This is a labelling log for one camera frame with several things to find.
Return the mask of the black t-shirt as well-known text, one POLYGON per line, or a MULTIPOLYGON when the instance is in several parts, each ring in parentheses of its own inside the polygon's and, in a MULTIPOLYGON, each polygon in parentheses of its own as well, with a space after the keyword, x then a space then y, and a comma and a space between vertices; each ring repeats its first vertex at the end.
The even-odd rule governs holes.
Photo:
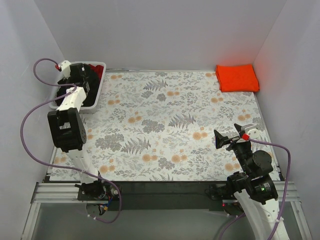
MULTIPOLYGON (((86 93, 86 99, 83 102, 83 107, 92 107, 94 103, 96 102, 96 98, 98 95, 98 90, 100 87, 101 79, 97 76, 97 74, 91 70, 90 65, 91 64, 86 64, 89 66, 89 86, 90 90, 88 93, 86 93)), ((58 85, 64 85, 64 84, 69 84, 67 83, 67 78, 64 76, 57 82, 58 85)))

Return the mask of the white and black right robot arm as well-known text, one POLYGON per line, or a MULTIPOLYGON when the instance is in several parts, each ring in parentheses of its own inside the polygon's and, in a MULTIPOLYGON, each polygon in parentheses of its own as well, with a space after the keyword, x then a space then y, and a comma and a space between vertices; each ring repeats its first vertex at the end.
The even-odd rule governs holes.
POLYGON ((214 131, 215 147, 226 147, 238 160, 242 171, 227 177, 225 184, 213 184, 209 188, 213 200, 222 200, 224 207, 231 206, 247 217, 257 240, 287 240, 289 234, 282 217, 284 204, 270 173, 274 170, 272 157, 264 150, 252 150, 252 143, 260 141, 261 132, 253 124, 234 125, 237 135, 223 136, 214 131))

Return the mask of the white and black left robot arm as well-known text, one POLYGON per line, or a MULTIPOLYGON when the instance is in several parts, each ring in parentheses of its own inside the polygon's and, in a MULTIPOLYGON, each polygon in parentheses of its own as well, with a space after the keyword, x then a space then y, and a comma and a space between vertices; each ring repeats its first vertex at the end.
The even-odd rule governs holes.
POLYGON ((80 116, 81 107, 93 107, 100 94, 105 67, 103 64, 63 61, 56 68, 61 72, 57 82, 56 110, 47 115, 53 143, 78 169, 80 192, 95 200, 103 199, 106 187, 98 177, 87 150, 87 132, 80 116))

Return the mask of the red t-shirt in basket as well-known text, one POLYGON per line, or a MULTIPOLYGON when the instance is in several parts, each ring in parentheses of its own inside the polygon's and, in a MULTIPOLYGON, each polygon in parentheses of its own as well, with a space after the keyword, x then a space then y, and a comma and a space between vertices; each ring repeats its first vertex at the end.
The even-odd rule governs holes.
POLYGON ((89 66, 90 66, 91 70, 97 74, 98 78, 101 79, 102 75, 104 73, 104 66, 103 65, 92 65, 92 64, 90 64, 89 66))

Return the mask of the white plastic laundry basket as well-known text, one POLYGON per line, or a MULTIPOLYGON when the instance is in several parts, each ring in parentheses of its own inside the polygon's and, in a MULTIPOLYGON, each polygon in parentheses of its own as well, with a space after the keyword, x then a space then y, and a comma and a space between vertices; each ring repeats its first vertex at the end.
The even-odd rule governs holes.
MULTIPOLYGON (((96 108, 97 108, 97 105, 98 105, 98 101, 99 101, 99 97, 100 97, 100 93, 102 91, 102 86, 103 86, 103 82, 104 82, 104 77, 105 77, 105 71, 106 71, 106 64, 103 63, 103 62, 97 62, 97 61, 73 61, 71 62, 71 64, 75 64, 75 63, 85 63, 85 64, 92 64, 92 65, 103 65, 104 66, 104 73, 102 74, 102 78, 101 78, 101 82, 100 82, 100 86, 99 86, 99 89, 98 89, 98 93, 97 93, 97 97, 96 97, 96 100, 95 100, 95 103, 93 106, 91 107, 83 107, 83 105, 81 106, 80 108, 80 112, 81 113, 84 113, 84 114, 90 114, 90 113, 95 113, 96 112, 96 108)), ((52 88, 52 91, 51 91, 51 94, 50 94, 50 97, 53 99, 53 98, 57 98, 57 97, 60 97, 62 95, 64 95, 66 93, 66 89, 67 87, 66 86, 63 86, 62 85, 59 85, 58 84, 58 81, 63 77, 63 74, 60 72, 56 78, 56 84, 58 86, 54 86, 52 88)))

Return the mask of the folded orange t-shirt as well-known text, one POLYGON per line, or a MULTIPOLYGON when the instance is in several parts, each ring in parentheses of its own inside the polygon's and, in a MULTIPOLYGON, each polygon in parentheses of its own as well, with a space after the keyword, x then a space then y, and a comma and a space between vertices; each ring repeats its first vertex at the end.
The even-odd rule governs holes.
POLYGON ((259 92, 260 85, 251 64, 217 65, 215 70, 221 92, 259 92))

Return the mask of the floral patterned table mat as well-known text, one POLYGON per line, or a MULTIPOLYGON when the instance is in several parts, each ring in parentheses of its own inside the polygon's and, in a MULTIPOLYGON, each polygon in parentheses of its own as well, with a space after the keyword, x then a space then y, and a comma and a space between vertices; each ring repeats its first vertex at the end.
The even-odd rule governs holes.
POLYGON ((87 153, 111 181, 224 181, 241 170, 214 132, 253 124, 269 136, 252 92, 220 91, 214 72, 105 74, 96 111, 82 114, 87 153))

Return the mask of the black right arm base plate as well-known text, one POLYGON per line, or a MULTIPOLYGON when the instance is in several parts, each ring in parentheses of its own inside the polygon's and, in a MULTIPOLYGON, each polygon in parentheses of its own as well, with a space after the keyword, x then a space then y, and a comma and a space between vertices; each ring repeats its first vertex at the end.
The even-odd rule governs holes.
POLYGON ((249 196, 245 188, 236 187, 227 183, 210 184, 204 193, 212 200, 236 200, 235 193, 245 193, 249 196))

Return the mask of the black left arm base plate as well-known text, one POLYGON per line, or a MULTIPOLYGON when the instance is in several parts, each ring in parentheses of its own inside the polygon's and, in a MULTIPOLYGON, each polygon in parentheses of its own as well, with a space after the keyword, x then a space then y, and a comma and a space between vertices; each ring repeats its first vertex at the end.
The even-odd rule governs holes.
POLYGON ((117 190, 113 185, 101 182, 75 184, 74 186, 78 188, 77 199, 79 201, 104 201, 109 199, 118 201, 120 199, 119 193, 122 191, 121 187, 117 190))

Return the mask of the aluminium front rail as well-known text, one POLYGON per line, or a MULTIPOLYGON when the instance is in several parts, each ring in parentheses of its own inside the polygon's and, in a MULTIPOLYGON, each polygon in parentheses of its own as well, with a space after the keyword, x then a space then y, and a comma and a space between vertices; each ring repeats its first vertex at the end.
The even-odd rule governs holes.
MULTIPOLYGON (((182 196, 200 196, 205 194, 205 190, 214 182, 120 182, 126 195, 148 197, 165 196, 182 197, 182 196)), ((72 202, 89 202, 94 203, 97 200, 93 197, 86 196, 75 186, 74 182, 58 183, 38 183, 35 186, 32 203, 72 203, 72 202)))

